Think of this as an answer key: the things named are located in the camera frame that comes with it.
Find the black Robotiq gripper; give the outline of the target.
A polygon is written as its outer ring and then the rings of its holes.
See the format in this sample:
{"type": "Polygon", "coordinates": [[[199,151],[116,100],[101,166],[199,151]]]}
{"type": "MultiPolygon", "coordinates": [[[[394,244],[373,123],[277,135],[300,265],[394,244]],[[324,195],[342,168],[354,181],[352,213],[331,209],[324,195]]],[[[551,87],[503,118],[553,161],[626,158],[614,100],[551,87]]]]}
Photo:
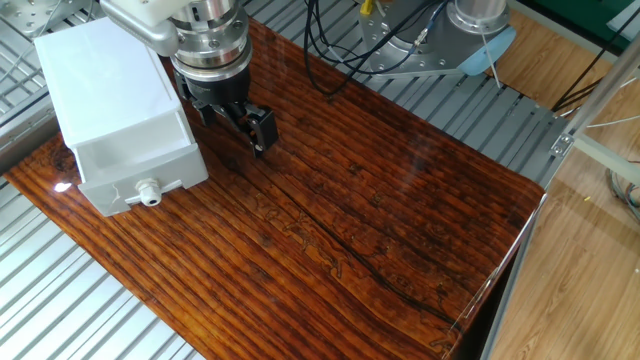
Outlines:
{"type": "Polygon", "coordinates": [[[261,157],[278,141],[273,110],[247,101],[251,85],[248,66],[231,77],[214,81],[196,80],[184,74],[176,63],[173,67],[179,96],[198,112],[205,127],[217,121],[217,114],[211,105],[222,105],[219,113],[234,130],[247,138],[255,158],[261,157]]]}

